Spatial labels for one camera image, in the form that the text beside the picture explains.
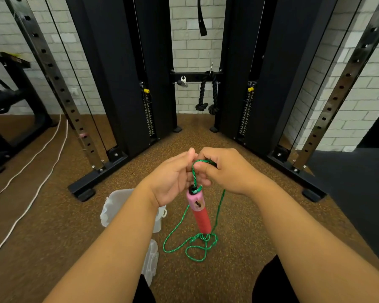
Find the person's right hand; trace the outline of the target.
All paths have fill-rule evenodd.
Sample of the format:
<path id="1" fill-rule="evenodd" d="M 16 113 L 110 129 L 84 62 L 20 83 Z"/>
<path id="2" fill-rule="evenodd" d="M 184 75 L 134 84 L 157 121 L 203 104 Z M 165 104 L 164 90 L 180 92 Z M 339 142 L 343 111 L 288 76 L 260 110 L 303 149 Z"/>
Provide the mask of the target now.
<path id="1" fill-rule="evenodd" d="M 207 162 L 216 167 L 216 174 L 197 174 L 215 181 L 225 190 L 250 196 L 263 174 L 257 171 L 234 148 L 204 147 L 198 162 Z"/>

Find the person's left hand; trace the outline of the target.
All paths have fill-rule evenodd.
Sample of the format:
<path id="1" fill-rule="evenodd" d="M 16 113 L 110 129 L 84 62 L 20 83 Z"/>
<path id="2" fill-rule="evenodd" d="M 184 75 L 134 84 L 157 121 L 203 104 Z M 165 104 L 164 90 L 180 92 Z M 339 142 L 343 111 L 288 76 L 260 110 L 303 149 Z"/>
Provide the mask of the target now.
<path id="1" fill-rule="evenodd" d="M 137 186 L 139 192 L 144 193 L 146 199 L 157 207 L 172 202 L 189 186 L 187 173 L 190 166 L 185 169 L 175 169 L 174 157 L 162 162 Z"/>

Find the person's right forearm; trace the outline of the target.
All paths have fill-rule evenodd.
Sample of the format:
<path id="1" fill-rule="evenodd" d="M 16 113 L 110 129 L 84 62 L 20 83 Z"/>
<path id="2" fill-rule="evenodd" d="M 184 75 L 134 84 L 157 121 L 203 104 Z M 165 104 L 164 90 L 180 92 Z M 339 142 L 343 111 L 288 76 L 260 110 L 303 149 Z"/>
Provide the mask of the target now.
<path id="1" fill-rule="evenodd" d="M 301 303 L 379 303 L 379 271 L 275 182 L 252 184 L 267 232 Z"/>

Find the person's left forearm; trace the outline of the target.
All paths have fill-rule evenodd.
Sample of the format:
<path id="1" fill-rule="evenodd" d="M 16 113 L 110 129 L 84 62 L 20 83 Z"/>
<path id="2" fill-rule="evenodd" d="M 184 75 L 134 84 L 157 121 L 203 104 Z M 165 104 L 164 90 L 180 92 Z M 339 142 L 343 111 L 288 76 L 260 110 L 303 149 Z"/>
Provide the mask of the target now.
<path id="1" fill-rule="evenodd" d="M 43 303 L 132 303 L 157 210 L 136 187 Z"/>

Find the black weight stack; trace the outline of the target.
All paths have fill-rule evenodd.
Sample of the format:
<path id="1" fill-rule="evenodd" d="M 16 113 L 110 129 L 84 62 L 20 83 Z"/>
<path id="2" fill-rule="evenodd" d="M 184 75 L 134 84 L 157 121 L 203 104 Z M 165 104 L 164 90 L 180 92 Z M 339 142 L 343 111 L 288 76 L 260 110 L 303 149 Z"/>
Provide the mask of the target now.
<path id="1" fill-rule="evenodd" d="M 253 105 L 254 92 L 257 85 L 257 81 L 248 81 L 247 88 L 254 87 L 253 92 L 247 92 L 243 100 L 243 109 L 241 113 L 240 125 L 238 130 L 238 138 L 244 138 L 247 131 L 248 121 L 250 117 L 251 108 Z"/>
<path id="2" fill-rule="evenodd" d="M 139 82 L 139 86 L 141 88 L 141 93 L 142 93 L 142 101 L 143 101 L 143 106 L 145 109 L 145 117 L 147 121 L 147 127 L 149 131 L 149 136 L 150 138 L 156 138 L 156 127 L 154 123 L 154 117 L 153 117 L 153 110 L 152 110 L 152 95 L 151 93 L 146 94 L 144 93 L 143 89 L 146 88 L 146 84 L 143 81 Z"/>

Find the clear plastic container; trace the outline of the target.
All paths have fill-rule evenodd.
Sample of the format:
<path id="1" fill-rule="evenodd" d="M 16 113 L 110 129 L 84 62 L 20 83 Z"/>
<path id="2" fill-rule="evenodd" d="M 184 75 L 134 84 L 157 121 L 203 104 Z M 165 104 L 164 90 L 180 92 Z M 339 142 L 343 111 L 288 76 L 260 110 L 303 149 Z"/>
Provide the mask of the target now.
<path id="1" fill-rule="evenodd" d="M 127 199 L 131 196 L 133 191 L 133 188 L 116 190 L 106 198 L 100 215 L 101 225 L 103 227 L 107 227 L 111 223 L 113 218 L 116 216 L 121 207 L 125 204 Z M 153 233 L 158 233 L 161 231 L 162 219 L 166 217 L 167 212 L 168 211 L 166 209 L 166 205 L 159 207 L 155 218 Z"/>

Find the clear plastic lid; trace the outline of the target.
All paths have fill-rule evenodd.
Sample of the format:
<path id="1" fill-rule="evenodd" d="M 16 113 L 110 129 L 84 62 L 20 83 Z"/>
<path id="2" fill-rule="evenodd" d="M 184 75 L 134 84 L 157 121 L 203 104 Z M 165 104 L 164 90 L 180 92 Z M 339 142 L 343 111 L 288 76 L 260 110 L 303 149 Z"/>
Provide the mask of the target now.
<path id="1" fill-rule="evenodd" d="M 151 286 L 153 277 L 156 275 L 158 258 L 159 252 L 157 242 L 154 239 L 151 239 L 141 271 L 141 275 L 144 276 L 148 286 Z"/>

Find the person's right leg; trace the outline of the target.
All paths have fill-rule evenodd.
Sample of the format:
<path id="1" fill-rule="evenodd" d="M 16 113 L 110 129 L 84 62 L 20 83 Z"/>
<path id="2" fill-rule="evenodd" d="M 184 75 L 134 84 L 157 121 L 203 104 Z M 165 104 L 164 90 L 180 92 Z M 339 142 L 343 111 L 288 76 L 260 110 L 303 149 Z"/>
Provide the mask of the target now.
<path id="1" fill-rule="evenodd" d="M 297 300 L 283 265 L 276 255 L 257 277 L 252 303 L 291 303 Z"/>

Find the person's leg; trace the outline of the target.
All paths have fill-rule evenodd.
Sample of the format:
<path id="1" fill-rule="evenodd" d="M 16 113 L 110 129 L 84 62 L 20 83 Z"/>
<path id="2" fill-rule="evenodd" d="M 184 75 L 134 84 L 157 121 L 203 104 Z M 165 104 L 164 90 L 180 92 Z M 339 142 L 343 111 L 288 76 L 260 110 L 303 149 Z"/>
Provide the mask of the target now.
<path id="1" fill-rule="evenodd" d="M 257 277 L 252 303 L 291 303 L 297 300 L 283 265 L 276 255 Z"/>
<path id="2" fill-rule="evenodd" d="M 156 303 L 155 297 L 143 274 L 140 275 L 132 303 Z"/>

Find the person's left leg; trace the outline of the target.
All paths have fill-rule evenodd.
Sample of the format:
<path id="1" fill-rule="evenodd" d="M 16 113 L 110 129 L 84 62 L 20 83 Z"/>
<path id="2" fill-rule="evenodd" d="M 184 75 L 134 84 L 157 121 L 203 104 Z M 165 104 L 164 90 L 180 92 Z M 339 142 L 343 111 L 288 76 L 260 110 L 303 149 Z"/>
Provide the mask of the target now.
<path id="1" fill-rule="evenodd" d="M 155 297 L 143 274 L 140 275 L 132 303 L 156 303 Z"/>

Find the perforated steel upright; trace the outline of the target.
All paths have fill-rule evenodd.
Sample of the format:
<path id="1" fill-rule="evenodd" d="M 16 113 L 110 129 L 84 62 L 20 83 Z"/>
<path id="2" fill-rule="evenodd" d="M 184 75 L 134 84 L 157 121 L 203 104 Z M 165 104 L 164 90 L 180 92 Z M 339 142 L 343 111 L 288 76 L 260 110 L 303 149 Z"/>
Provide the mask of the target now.
<path id="1" fill-rule="evenodd" d="M 61 106 L 62 111 L 67 117 L 70 126 L 74 129 L 91 168 L 97 173 L 104 172 L 106 169 L 104 162 L 101 160 L 94 142 L 87 131 L 87 127 L 82 120 L 81 114 L 78 111 L 61 74 L 61 70 L 54 59 L 30 5 L 27 3 L 27 0 L 5 0 L 5 2 Z"/>
<path id="2" fill-rule="evenodd" d="M 357 46 L 354 48 L 342 75 L 338 79 L 330 97 L 320 113 L 318 120 L 309 134 L 306 143 L 299 152 L 298 158 L 293 164 L 293 172 L 300 173 L 307 164 L 309 158 L 317 149 L 328 127 L 334 120 L 342 103 L 357 81 L 364 66 L 372 56 L 379 43 L 379 5 L 374 11 L 368 26 L 363 32 Z"/>

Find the black weight bench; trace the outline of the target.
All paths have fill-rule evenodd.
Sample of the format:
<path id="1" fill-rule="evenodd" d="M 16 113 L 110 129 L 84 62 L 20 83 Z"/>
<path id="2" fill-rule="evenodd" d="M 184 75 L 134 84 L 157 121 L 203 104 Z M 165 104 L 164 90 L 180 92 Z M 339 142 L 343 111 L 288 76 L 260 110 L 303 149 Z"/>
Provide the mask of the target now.
<path id="1" fill-rule="evenodd" d="M 4 81 L 0 79 L 0 85 L 4 87 L 0 90 L 0 115 L 9 112 L 10 107 L 25 100 L 34 114 L 33 126 L 7 141 L 0 133 L 0 173 L 5 169 L 5 163 L 27 147 L 31 142 L 43 134 L 48 128 L 55 127 L 56 123 L 48 114 L 41 98 L 27 77 L 24 69 L 30 69 L 30 62 L 20 57 L 6 52 L 0 52 L 0 63 L 17 86 L 17 90 L 12 90 Z"/>

